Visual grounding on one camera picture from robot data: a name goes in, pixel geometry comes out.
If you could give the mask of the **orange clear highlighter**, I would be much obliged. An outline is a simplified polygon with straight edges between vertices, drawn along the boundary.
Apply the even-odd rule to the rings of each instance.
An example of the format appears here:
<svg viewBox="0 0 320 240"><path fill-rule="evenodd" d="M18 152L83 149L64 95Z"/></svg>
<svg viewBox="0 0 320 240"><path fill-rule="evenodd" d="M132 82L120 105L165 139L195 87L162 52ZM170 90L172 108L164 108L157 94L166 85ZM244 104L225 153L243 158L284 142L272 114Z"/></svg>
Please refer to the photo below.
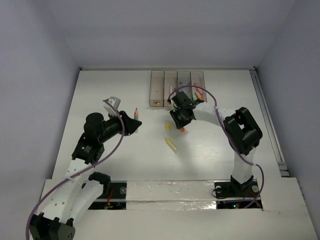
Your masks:
<svg viewBox="0 0 320 240"><path fill-rule="evenodd" d="M135 109L135 112L134 112L134 119L135 119L135 120L138 120L138 119L139 119L139 112L138 112L138 109L137 109L137 108Z"/></svg>

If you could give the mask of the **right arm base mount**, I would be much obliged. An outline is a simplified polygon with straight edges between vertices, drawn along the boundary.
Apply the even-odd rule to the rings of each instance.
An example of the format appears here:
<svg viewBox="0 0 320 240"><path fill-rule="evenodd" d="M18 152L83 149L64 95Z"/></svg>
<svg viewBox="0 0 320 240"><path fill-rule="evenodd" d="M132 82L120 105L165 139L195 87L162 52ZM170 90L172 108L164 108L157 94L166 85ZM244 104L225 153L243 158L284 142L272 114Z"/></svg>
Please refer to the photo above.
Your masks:
<svg viewBox="0 0 320 240"><path fill-rule="evenodd" d="M263 204L258 193L260 188L256 180L243 190L230 181L214 183L211 195L216 199L216 208L222 209L262 209Z"/></svg>

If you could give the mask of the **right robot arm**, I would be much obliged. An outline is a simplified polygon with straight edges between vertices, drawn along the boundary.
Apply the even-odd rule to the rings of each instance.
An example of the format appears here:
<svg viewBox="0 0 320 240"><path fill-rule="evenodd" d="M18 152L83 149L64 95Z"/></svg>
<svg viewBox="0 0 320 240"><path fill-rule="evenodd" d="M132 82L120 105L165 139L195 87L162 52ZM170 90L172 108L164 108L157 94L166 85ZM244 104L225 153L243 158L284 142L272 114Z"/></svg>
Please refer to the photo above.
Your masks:
<svg viewBox="0 0 320 240"><path fill-rule="evenodd" d="M229 181L217 182L214 187L218 199L242 198L254 184L252 168L256 148L263 133L251 112L241 107L237 110L218 108L179 92L167 102L172 105L170 116L178 129L191 121L204 121L222 128L234 151L234 167Z"/></svg>

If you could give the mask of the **green correction tape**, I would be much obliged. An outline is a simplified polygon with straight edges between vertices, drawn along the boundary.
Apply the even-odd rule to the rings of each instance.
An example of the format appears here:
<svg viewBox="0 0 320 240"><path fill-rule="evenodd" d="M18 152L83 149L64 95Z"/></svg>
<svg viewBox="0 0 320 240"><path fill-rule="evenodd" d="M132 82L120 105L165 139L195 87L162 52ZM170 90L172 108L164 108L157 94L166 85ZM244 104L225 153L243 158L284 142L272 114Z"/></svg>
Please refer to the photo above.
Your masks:
<svg viewBox="0 0 320 240"><path fill-rule="evenodd" d="M197 100L198 98L197 98L197 96L196 96L195 94L193 94L193 95L192 95L192 99L195 101L195 100Z"/></svg>

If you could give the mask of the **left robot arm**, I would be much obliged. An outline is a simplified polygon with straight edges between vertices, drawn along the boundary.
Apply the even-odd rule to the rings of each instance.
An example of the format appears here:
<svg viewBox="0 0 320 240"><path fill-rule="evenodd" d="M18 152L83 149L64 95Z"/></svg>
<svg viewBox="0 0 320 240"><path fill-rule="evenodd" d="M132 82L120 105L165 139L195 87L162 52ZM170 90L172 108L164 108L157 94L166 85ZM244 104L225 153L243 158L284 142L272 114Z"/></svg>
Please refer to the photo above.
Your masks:
<svg viewBox="0 0 320 240"><path fill-rule="evenodd" d="M142 122L130 118L125 111L105 120L94 112L85 119L81 135L67 168L66 182L58 186L40 214L34 214L29 231L35 240L72 240L76 225L98 198L112 194L109 175L94 171L104 153L104 143L117 134L132 135Z"/></svg>

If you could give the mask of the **yellow highlighter cap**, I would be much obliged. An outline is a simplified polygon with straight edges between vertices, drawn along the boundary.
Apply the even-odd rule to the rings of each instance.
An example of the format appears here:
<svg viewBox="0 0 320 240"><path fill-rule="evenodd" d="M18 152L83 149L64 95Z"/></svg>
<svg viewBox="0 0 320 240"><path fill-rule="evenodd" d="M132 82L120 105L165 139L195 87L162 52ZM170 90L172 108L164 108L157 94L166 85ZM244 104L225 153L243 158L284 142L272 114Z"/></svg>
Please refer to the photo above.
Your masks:
<svg viewBox="0 0 320 240"><path fill-rule="evenodd" d="M171 130L171 123L170 122L166 122L165 123L165 130L166 131L170 131Z"/></svg>

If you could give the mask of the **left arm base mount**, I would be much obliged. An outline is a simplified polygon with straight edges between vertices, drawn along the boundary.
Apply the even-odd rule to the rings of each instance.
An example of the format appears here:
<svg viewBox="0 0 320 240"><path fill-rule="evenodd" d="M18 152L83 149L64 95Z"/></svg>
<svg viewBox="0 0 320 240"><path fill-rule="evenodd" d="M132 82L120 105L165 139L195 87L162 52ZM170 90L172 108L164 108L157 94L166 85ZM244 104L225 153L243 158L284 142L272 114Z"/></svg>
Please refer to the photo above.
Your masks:
<svg viewBox="0 0 320 240"><path fill-rule="evenodd" d="M127 205L127 182L112 181L109 193L99 196L89 210L125 210Z"/></svg>

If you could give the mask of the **clear jar of paper clips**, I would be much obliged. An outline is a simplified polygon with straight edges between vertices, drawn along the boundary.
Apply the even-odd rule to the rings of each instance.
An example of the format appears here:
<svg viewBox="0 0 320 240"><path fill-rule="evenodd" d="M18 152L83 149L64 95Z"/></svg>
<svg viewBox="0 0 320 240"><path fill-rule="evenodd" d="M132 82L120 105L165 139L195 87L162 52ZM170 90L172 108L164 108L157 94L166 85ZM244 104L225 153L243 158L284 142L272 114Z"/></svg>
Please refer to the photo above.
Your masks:
<svg viewBox="0 0 320 240"><path fill-rule="evenodd" d="M187 84L181 84L178 91L188 93L190 91L190 87Z"/></svg>

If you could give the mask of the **yellow highlighter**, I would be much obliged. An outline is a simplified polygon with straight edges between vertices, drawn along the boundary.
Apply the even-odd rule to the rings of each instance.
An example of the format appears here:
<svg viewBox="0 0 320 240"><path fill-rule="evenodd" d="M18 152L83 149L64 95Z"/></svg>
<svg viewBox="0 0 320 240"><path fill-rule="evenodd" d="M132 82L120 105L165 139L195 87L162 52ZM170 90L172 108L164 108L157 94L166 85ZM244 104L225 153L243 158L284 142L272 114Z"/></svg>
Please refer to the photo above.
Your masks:
<svg viewBox="0 0 320 240"><path fill-rule="evenodd" d="M166 144L170 147L170 149L174 152L174 153L178 153L179 149L178 147L175 145L175 143L168 137L165 137L165 142Z"/></svg>

